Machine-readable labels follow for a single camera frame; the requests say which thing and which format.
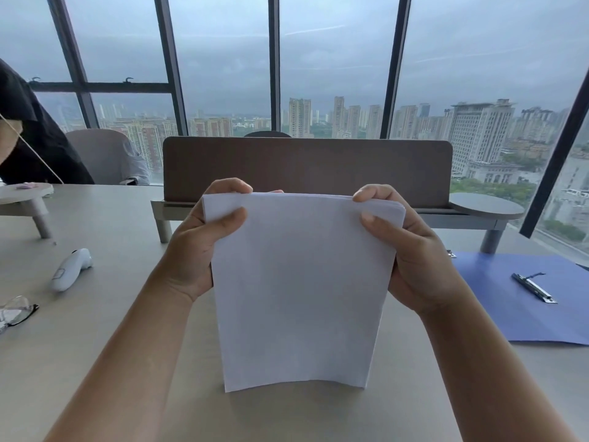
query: black shirt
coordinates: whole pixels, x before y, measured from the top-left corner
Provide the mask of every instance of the black shirt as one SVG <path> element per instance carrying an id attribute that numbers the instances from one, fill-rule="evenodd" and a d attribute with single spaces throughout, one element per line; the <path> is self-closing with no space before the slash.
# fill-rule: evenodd
<path id="1" fill-rule="evenodd" d="M 22 137 L 64 183 L 94 184 L 78 153 L 47 110 L 41 106 L 28 83 L 2 59 L 0 113 L 6 119 L 22 121 Z M 59 183 L 20 139 L 8 158 L 0 164 L 0 178 L 7 184 L 26 181 Z"/>

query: white cable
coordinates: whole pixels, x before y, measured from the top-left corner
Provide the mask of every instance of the white cable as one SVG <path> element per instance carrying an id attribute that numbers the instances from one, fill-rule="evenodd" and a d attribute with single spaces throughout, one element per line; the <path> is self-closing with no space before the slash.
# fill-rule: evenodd
<path id="1" fill-rule="evenodd" d="M 23 142 L 26 144 L 26 146 L 27 146 L 29 149 L 31 149 L 31 151 L 32 151 L 32 152 L 33 152 L 33 153 L 34 153 L 34 154 L 37 156 L 37 158 L 39 158 L 39 159 L 40 159 L 40 162 L 41 162 L 41 163 L 43 163 L 43 164 L 45 164 L 45 166 L 47 166 L 47 168 L 48 168 L 48 169 L 51 171 L 51 173 L 52 173 L 53 175 L 55 175 L 55 178 L 57 178 L 57 179 L 60 181 L 60 183 L 61 183 L 61 184 L 65 184 L 65 183 L 63 182 L 63 180 L 60 178 L 60 176 L 59 176 L 59 175 L 57 175 L 57 174 L 56 174 L 56 173 L 53 171 L 53 169 L 49 167 L 49 164 L 47 164 L 47 163 L 46 163 L 46 162 L 43 160 L 43 158 L 41 158 L 41 157 L 40 157 L 40 155 L 39 155 L 39 154 L 38 154 L 38 153 L 35 151 L 35 149 L 33 149 L 33 148 L 31 147 L 31 145 L 30 145 L 28 142 L 26 142 L 26 141 L 25 141 L 25 138 L 23 138 L 23 137 L 22 137 L 22 135 L 21 135 L 21 134 L 20 134 L 20 133 L 17 131 L 17 129 L 15 129 L 15 128 L 12 126 L 12 124 L 11 124 L 10 122 L 8 122 L 8 120 L 7 120 L 7 119 L 6 119 L 6 118 L 3 116 L 3 114 L 2 114 L 2 113 L 0 113 L 0 118 L 4 119 L 4 122 L 5 122 L 5 123 L 7 123 L 7 124 L 8 124 L 8 126 L 9 126 L 9 127 L 12 129 L 12 130 L 14 130 L 14 133 L 16 133 L 16 134 L 17 134 L 17 136 L 18 136 L 18 137 L 19 137 L 19 138 L 20 138 L 20 139 L 21 139 L 21 140 L 22 140 L 22 141 L 23 141 Z"/>

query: white desk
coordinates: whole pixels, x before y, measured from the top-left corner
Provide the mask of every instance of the white desk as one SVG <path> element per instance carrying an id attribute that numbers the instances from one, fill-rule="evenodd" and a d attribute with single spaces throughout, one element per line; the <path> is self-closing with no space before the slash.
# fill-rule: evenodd
<path id="1" fill-rule="evenodd" d="M 150 200 L 161 187 L 55 186 L 47 199 L 57 245 L 32 220 L 0 217 L 0 302 L 26 295 L 40 310 L 0 335 L 0 431 L 38 441 L 55 421 L 162 254 Z M 446 246 L 476 251 L 484 231 L 443 230 Z M 94 267 L 57 296 L 47 289 L 71 251 Z M 500 252 L 545 253 L 508 229 Z M 589 438 L 589 348 L 517 345 L 534 377 L 582 438 Z M 161 440 L 460 440 L 425 331 L 388 297 L 368 388 L 327 382 L 223 392 L 214 298 L 191 313 Z"/>

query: person in black clothing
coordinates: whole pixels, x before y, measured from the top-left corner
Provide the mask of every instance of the person in black clothing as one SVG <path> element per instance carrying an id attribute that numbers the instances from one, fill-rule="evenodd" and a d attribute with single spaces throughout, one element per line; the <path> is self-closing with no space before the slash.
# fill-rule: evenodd
<path id="1" fill-rule="evenodd" d="M 68 184 L 94 184 L 78 153 L 41 106 L 28 83 L 0 59 L 0 178 L 6 184 L 60 181 L 18 137 Z"/>

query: cloudy sky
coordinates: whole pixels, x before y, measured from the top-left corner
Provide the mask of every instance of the cloudy sky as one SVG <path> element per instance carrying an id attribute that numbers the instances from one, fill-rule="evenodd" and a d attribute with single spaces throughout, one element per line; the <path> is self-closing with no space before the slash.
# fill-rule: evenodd
<path id="1" fill-rule="evenodd" d="M 90 81 L 164 82 L 153 0 L 66 0 Z M 280 0 L 283 108 L 383 104 L 398 0 Z M 269 114 L 267 0 L 170 0 L 188 113 Z M 70 80 L 45 0 L 3 0 L 0 58 Z M 397 108 L 510 98 L 569 107 L 589 65 L 589 0 L 413 0 Z M 75 99 L 43 95 L 45 99 Z M 171 112 L 169 95 L 97 102 Z"/>

